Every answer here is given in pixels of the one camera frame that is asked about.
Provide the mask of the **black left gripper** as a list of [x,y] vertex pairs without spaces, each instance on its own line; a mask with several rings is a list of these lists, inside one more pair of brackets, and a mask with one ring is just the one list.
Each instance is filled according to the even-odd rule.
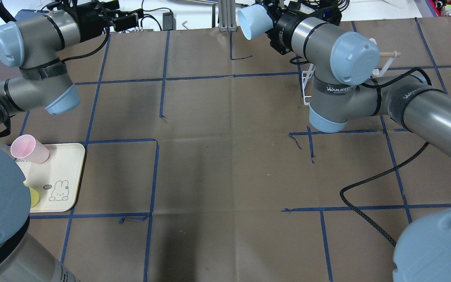
[[83,4],[72,0],[69,3],[69,14],[79,26],[82,40],[98,37],[111,28],[120,32],[138,27],[140,19],[140,9],[122,11],[118,0],[91,0]]

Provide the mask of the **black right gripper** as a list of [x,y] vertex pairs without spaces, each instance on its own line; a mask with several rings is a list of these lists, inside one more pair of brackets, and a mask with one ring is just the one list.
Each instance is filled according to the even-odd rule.
[[292,51],[290,37],[293,28],[300,17],[300,4],[298,1],[263,0],[268,17],[272,20],[272,28],[265,33],[270,39],[270,46],[281,55]]

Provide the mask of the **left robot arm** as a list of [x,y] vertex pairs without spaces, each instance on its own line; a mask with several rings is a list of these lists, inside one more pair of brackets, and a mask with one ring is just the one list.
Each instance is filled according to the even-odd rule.
[[[118,0],[84,4],[58,0],[23,21],[0,25],[0,61],[20,77],[0,81],[0,138],[11,133],[11,118],[45,108],[63,114],[80,96],[58,52],[109,30],[135,27],[138,10],[121,11]],[[0,282],[77,282],[78,278],[29,234],[31,193],[12,157],[0,149]]]

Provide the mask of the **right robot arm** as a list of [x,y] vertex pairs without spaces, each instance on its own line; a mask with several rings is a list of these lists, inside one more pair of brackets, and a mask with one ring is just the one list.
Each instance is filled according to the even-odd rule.
[[257,0],[271,46],[294,52],[315,65],[308,119],[326,133],[341,131],[349,119],[388,115],[425,143],[410,158],[378,175],[340,190],[341,200],[393,246],[395,282],[451,282],[451,208],[413,221],[395,240],[353,205],[345,192],[399,170],[429,145],[451,157],[451,96],[432,85],[418,67],[396,77],[374,78],[379,49],[369,38],[324,18],[286,7],[282,0]]

